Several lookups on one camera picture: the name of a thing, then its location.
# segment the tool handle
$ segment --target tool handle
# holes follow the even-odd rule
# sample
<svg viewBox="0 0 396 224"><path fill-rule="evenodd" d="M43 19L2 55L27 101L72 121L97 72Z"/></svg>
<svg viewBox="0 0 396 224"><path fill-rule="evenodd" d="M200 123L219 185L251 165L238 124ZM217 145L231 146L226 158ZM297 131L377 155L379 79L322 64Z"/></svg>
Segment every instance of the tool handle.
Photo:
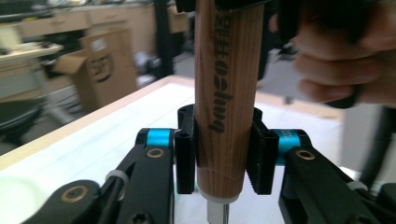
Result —
<svg viewBox="0 0 396 224"><path fill-rule="evenodd" d="M216 11L197 1L195 119L197 178L209 201L231 203L242 190L260 64L263 5Z"/></svg>

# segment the desk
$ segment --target desk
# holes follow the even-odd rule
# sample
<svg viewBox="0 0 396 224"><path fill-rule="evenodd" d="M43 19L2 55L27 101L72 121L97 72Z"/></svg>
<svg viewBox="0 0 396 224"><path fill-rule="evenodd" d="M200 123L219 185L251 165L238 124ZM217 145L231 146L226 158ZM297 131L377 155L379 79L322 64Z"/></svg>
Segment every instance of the desk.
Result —
<svg viewBox="0 0 396 224"><path fill-rule="evenodd" d="M38 57L56 53L62 48L63 47L60 45L52 44L47 49L37 48L31 50L13 50L7 55L0 55L0 64L28 60L31 67L31 73L35 77L35 80L37 81L40 89L43 91L48 102L47 107L49 113L61 124L66 124L71 122L73 118L66 114L60 107L52 103L50 99L50 85L44 77L40 61L38 60Z"/></svg>
<svg viewBox="0 0 396 224"><path fill-rule="evenodd" d="M177 110L193 102L192 79L166 77L0 157L0 223L25 219L71 181L103 184L141 128L176 128ZM262 93L256 95L256 107L268 128L304 129L315 148L339 161L339 110L297 101L284 105L283 98ZM240 198L231 204L230 223L283 223L277 205L282 173L277 167L271 196L254 195L246 178ZM175 208L176 224L205 223L205 201L199 194L177 196Z"/></svg>

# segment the cardboard box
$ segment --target cardboard box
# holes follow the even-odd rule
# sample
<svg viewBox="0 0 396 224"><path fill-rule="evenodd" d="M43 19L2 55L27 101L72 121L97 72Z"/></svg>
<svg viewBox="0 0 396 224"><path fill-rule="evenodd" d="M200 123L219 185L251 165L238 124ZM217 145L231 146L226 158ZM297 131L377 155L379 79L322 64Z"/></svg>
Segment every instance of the cardboard box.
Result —
<svg viewBox="0 0 396 224"><path fill-rule="evenodd" d="M190 28L187 13L178 13L176 6L168 8L169 31L171 34L186 32Z"/></svg>
<svg viewBox="0 0 396 224"><path fill-rule="evenodd" d="M53 70L70 75L86 112L92 112L137 90L129 30L79 40L83 50L58 58Z"/></svg>

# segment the black chair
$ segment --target black chair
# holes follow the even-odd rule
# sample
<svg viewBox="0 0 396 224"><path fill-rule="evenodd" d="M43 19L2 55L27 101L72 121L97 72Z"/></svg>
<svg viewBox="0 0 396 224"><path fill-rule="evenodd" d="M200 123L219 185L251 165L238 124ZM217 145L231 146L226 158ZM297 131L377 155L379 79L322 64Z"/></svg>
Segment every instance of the black chair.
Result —
<svg viewBox="0 0 396 224"><path fill-rule="evenodd" d="M44 103L41 98L0 103L0 140L22 146L21 137L35 125Z"/></svg>

